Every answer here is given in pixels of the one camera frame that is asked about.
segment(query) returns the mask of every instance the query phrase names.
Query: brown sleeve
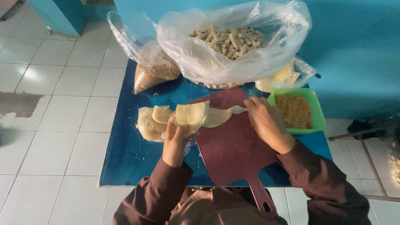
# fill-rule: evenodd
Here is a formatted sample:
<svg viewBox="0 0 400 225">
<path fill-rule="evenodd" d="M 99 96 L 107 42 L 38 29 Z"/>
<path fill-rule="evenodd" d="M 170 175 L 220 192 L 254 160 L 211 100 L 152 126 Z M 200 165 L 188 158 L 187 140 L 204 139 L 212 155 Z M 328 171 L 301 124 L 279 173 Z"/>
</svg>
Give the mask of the brown sleeve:
<svg viewBox="0 0 400 225">
<path fill-rule="evenodd" d="M 191 168 L 168 166 L 160 159 L 150 177 L 142 178 L 121 202 L 112 224 L 164 224 L 192 176 Z"/>
<path fill-rule="evenodd" d="M 371 224 L 369 204 L 329 159 L 312 153 L 299 140 L 290 152 L 277 155 L 294 187 L 303 188 L 308 224 Z"/>
</svg>

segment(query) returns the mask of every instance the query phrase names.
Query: blue table top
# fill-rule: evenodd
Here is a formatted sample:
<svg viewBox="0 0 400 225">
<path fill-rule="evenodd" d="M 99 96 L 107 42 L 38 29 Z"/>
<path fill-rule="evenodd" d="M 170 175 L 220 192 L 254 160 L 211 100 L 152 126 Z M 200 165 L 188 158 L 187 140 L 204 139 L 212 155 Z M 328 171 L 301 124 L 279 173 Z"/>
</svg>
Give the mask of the blue table top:
<svg viewBox="0 0 400 225">
<path fill-rule="evenodd" d="M 196 85 L 180 76 L 176 80 L 159 84 L 138 94 L 132 94 L 135 70 L 136 62 L 129 60 L 108 140 L 99 186 L 135 186 L 142 177 L 151 174 L 160 159 L 163 143 L 143 139 L 139 130 L 135 128 L 139 108 L 170 105 L 170 109 L 175 110 L 177 104 L 185 104 L 190 100 L 219 91 Z M 269 93 L 257 90 L 253 82 L 246 83 L 240 88 L 248 97 L 268 97 L 269 95 Z M 295 137 L 312 152 L 332 159 L 322 131 L 308 135 L 295 135 Z M 216 186 L 208 175 L 197 145 L 192 147 L 184 161 L 194 171 L 188 186 Z M 278 163 L 263 168 L 259 177 L 265 187 L 291 186 L 289 175 Z M 248 185 L 244 180 L 237 180 L 229 186 Z"/>
</svg>

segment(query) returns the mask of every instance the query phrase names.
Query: food crumbs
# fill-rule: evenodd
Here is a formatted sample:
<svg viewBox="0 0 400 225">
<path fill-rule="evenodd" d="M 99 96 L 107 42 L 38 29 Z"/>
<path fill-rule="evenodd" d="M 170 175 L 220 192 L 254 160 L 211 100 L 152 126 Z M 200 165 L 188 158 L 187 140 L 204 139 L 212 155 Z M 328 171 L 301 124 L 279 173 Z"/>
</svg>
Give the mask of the food crumbs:
<svg viewBox="0 0 400 225">
<path fill-rule="evenodd" d="M 309 102 L 296 95 L 275 95 L 275 104 L 283 114 L 286 128 L 312 129 L 311 108 Z"/>
</svg>

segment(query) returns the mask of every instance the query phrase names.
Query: cutting board hole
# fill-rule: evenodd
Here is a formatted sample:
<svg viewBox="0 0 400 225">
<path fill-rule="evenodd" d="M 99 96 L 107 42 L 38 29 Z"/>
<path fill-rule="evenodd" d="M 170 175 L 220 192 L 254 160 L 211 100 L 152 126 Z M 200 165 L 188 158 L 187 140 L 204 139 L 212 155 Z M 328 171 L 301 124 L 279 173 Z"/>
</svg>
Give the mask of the cutting board hole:
<svg viewBox="0 0 400 225">
<path fill-rule="evenodd" d="M 267 213 L 269 213 L 269 212 L 271 211 L 271 208 L 270 208 L 270 206 L 268 205 L 268 203 L 264 202 L 264 203 L 262 204 L 262 206 L 264 206 L 264 209 L 265 209 L 265 211 L 266 211 Z"/>
</svg>

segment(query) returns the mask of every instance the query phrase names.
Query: green plastic tray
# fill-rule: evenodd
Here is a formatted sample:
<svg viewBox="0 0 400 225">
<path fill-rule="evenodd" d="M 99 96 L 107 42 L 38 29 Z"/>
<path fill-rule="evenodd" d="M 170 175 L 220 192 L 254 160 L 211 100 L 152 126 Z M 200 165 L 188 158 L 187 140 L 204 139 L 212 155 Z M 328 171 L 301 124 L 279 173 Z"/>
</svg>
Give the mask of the green plastic tray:
<svg viewBox="0 0 400 225">
<path fill-rule="evenodd" d="M 293 135 L 310 134 L 316 131 L 323 131 L 326 128 L 326 121 L 317 94 L 309 88 L 293 88 L 293 89 L 274 89 L 267 98 L 272 106 L 275 105 L 275 95 L 297 95 L 305 98 L 310 103 L 312 111 L 311 123 L 313 129 L 292 129 L 287 128 L 287 131 Z"/>
</svg>

